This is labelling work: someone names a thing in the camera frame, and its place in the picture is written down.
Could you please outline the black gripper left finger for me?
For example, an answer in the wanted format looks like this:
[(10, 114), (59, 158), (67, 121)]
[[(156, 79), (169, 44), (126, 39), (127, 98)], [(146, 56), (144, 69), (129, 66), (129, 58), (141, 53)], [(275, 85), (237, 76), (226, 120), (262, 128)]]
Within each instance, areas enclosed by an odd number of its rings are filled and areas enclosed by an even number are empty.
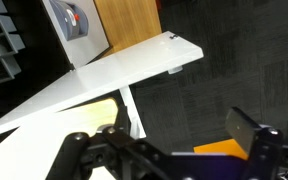
[(46, 180), (89, 180), (93, 170), (99, 167), (122, 180), (123, 164), (118, 153), (131, 141), (132, 137), (113, 126), (93, 136), (71, 133), (63, 140)]

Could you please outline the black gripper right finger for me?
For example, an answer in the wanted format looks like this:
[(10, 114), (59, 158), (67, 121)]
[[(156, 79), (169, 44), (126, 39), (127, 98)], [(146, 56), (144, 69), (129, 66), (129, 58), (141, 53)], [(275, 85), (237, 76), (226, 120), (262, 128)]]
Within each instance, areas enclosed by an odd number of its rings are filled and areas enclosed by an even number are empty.
[(248, 155), (243, 180), (275, 180), (282, 154), (283, 134), (262, 128), (241, 109), (232, 107), (225, 121), (230, 136)]

